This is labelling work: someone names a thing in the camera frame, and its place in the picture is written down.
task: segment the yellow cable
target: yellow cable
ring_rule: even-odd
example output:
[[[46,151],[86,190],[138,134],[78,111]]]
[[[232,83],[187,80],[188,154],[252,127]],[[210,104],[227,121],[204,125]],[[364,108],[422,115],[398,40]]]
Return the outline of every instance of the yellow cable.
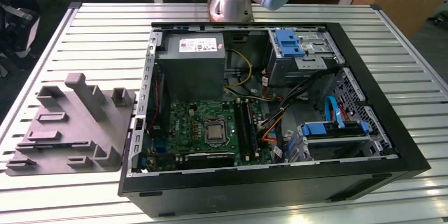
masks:
[[[235,52],[239,56],[242,56],[242,58],[246,60],[247,64],[250,65],[250,74],[247,76],[247,78],[244,79],[244,81],[239,82],[238,84],[234,84],[234,85],[224,85],[226,88],[231,88],[231,87],[238,87],[240,85],[243,85],[252,77],[252,64],[250,62],[250,60],[246,58],[246,56],[236,50],[234,49],[227,49],[227,51],[232,51]]]

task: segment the cpu socket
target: cpu socket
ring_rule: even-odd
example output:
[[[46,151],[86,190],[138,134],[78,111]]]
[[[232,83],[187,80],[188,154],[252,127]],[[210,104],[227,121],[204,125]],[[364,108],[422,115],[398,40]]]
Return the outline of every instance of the cpu socket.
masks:
[[[224,121],[208,121],[206,126],[206,144],[211,146],[220,146],[226,143],[226,122]]]

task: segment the sticker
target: sticker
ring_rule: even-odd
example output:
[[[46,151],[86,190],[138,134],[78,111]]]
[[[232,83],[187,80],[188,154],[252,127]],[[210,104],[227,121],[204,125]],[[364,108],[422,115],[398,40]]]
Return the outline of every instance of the sticker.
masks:
[[[315,48],[311,44],[302,44],[302,48],[306,49],[306,50],[315,50]]]
[[[263,76],[263,78],[262,78],[262,83],[263,83],[263,86],[268,86],[268,82],[270,82],[270,78],[268,77],[266,77],[266,76]]]
[[[179,52],[216,52],[216,38],[182,39],[179,41]]]
[[[274,153],[282,158],[283,151],[280,150],[278,146],[274,148]]]

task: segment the green motherboard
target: green motherboard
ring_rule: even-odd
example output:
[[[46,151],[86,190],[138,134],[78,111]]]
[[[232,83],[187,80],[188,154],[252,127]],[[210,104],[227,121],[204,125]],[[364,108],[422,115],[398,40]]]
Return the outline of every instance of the green motherboard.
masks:
[[[183,155],[194,153],[235,153],[234,166],[272,163],[268,144],[259,145],[256,158],[240,157],[234,105],[234,101],[171,104],[167,151],[156,155],[156,170],[176,170],[175,162],[182,161]],[[263,120],[262,106],[259,101],[251,102],[250,106],[256,123]]]

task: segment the floor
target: floor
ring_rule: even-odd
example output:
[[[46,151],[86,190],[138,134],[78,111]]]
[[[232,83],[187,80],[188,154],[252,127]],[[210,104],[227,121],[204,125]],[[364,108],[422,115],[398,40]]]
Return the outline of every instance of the floor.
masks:
[[[167,2],[186,2],[188,0],[167,0]],[[42,9],[40,25],[36,40],[32,45],[32,54],[39,57],[42,54],[52,33],[58,27],[67,7],[71,2],[96,2],[96,3],[151,3],[152,0],[38,0]],[[430,64],[448,81],[448,28],[438,27],[432,22],[427,22],[411,39],[412,44],[420,51]],[[27,81],[31,70],[18,72],[8,80],[0,80],[0,123],[8,113],[12,103],[20,89]]]

